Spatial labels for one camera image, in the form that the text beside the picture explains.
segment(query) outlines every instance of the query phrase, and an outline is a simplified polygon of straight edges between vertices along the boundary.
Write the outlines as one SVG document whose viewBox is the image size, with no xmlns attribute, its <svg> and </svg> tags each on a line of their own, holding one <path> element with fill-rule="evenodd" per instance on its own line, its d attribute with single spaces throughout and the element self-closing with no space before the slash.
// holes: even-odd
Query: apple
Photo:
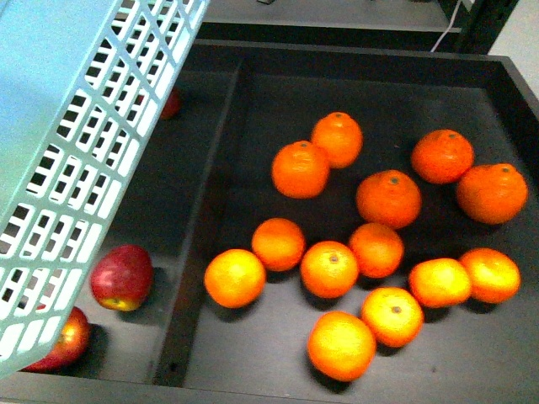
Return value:
<svg viewBox="0 0 539 404">
<path fill-rule="evenodd" d="M 172 87 L 170 94 L 168 95 L 167 102 L 161 111 L 159 118 L 162 120 L 170 120 L 181 109 L 182 103 L 179 97 L 179 90 L 176 87 Z"/>
<path fill-rule="evenodd" d="M 104 308 L 134 311 L 146 300 L 152 288 L 153 266 L 150 254 L 137 245 L 113 248 L 90 274 L 90 288 Z"/>
<path fill-rule="evenodd" d="M 88 319 L 81 309 L 73 307 L 52 350 L 43 359 L 26 366 L 24 370 L 42 373 L 72 364 L 84 354 L 89 341 Z"/>
</svg>

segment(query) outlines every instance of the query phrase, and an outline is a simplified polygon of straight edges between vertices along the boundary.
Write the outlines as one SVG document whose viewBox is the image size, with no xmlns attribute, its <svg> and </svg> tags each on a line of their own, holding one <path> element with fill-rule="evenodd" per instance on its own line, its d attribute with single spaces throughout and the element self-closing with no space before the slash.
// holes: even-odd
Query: white cable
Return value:
<svg viewBox="0 0 539 404">
<path fill-rule="evenodd" d="M 451 20 L 449 21 L 449 26 L 444 31 L 444 33 L 440 36 L 440 38 L 438 38 L 435 45 L 430 50 L 431 52 L 436 51 L 436 49 L 438 48 L 438 45 L 440 44 L 440 42 L 446 37 L 446 35 L 449 33 L 449 31 L 451 31 L 451 28 L 453 28 L 453 24 L 455 23 L 455 19 L 456 19 L 456 13 L 458 13 L 458 9 L 461 6 L 461 3 L 462 3 L 462 0 L 458 0 L 456 2 L 455 9 L 453 10 L 453 15 L 451 16 Z"/>
</svg>

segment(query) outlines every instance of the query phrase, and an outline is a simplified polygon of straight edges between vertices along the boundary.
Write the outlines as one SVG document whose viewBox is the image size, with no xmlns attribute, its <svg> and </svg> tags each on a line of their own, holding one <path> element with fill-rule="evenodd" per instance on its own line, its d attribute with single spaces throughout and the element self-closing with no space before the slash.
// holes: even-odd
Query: tangerine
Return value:
<svg viewBox="0 0 539 404">
<path fill-rule="evenodd" d="M 323 299 L 345 295 L 360 272 L 354 253 L 340 242 L 317 242 L 303 256 L 300 265 L 307 290 Z"/>
<path fill-rule="evenodd" d="M 408 276 L 408 284 L 415 299 L 430 308 L 458 305 L 472 293 L 466 269 L 453 258 L 418 263 Z"/>
<path fill-rule="evenodd" d="M 363 133 L 350 115 L 332 112 L 315 124 L 311 142 L 327 152 L 331 168 L 345 168 L 359 156 Z"/>
<path fill-rule="evenodd" d="M 254 254 L 269 271 L 287 271 L 302 260 L 305 237 L 293 221 L 274 217 L 261 223 L 251 240 Z"/>
<path fill-rule="evenodd" d="M 513 219 L 527 198 L 524 177 L 508 163 L 472 167 L 456 186 L 456 202 L 464 213 L 488 225 Z"/>
<path fill-rule="evenodd" d="M 404 255 L 404 243 L 391 227 L 380 223 L 359 226 L 348 242 L 362 275 L 384 278 L 397 270 Z"/>
<path fill-rule="evenodd" d="M 441 129 L 423 136 L 412 150 L 412 167 L 429 183 L 454 183 L 473 165 L 472 143 L 454 130 Z"/>
<path fill-rule="evenodd" d="M 271 165 L 274 186 L 290 198 L 318 196 L 326 187 L 328 178 L 328 155 L 310 141 L 297 141 L 284 146 Z"/>
<path fill-rule="evenodd" d="M 204 286 L 219 305 L 237 309 L 255 301 L 266 280 L 264 265 L 252 252 L 226 250 L 213 258 L 205 270 Z"/>
<path fill-rule="evenodd" d="M 361 377 L 375 353 L 371 329 L 343 311 L 330 311 L 318 318 L 307 341 L 307 354 L 314 367 L 338 381 Z"/>
<path fill-rule="evenodd" d="M 520 270 L 507 255 L 492 248 L 473 248 L 459 262 L 472 281 L 472 297 L 485 303 L 502 303 L 520 288 Z"/>
<path fill-rule="evenodd" d="M 363 219 L 392 229 L 410 225 L 421 211 L 421 192 L 405 173 L 387 170 L 365 178 L 355 194 Z"/>
<path fill-rule="evenodd" d="M 419 303 L 406 290 L 383 287 L 367 295 L 361 307 L 361 320 L 377 342 L 401 348 L 418 336 L 424 316 Z"/>
</svg>

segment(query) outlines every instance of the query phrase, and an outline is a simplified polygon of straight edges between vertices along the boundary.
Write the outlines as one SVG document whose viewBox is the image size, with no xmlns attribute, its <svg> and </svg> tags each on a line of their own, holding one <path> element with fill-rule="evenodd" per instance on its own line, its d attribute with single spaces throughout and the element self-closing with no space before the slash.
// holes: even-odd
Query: light blue plastic basket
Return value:
<svg viewBox="0 0 539 404">
<path fill-rule="evenodd" d="M 209 1 L 0 1 L 0 378 L 56 342 Z"/>
</svg>

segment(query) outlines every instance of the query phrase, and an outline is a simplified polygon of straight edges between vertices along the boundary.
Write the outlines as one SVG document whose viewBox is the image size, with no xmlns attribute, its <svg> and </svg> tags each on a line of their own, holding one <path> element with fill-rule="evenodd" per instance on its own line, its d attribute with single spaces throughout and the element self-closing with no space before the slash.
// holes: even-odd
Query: tray rim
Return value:
<svg viewBox="0 0 539 404">
<path fill-rule="evenodd" d="M 499 64 L 512 80 L 513 84 L 527 102 L 530 111 L 539 121 L 539 101 L 535 94 L 527 85 L 525 79 L 519 73 L 515 64 L 508 56 L 483 56 L 483 55 L 459 55 L 442 54 L 407 50 L 376 50 L 363 48 L 348 48 L 342 46 L 329 45 L 288 45 L 273 43 L 252 43 L 229 40 L 196 40 L 194 46 L 218 46 L 234 47 L 239 50 L 268 49 L 278 51 L 319 51 L 331 53 L 346 53 L 373 56 L 399 56 L 414 57 L 424 59 L 441 59 L 451 61 L 485 61 Z M 227 403 L 255 403 L 255 402 L 278 402 L 286 404 L 288 402 L 315 403 L 320 401 L 292 399 L 275 396 L 256 396 L 243 393 L 233 393 L 225 391 L 195 390 L 183 387 L 168 387 L 163 385 L 150 385 L 142 383 L 126 383 L 113 380 L 93 380 L 71 376 L 55 377 L 56 375 L 38 375 L 18 372 L 9 376 L 5 380 L 0 380 L 2 399 L 16 400 L 24 402 L 94 402 L 96 394 L 99 399 L 112 399 L 113 402 L 148 402 L 159 400 L 159 402 L 222 402 Z"/>
</svg>

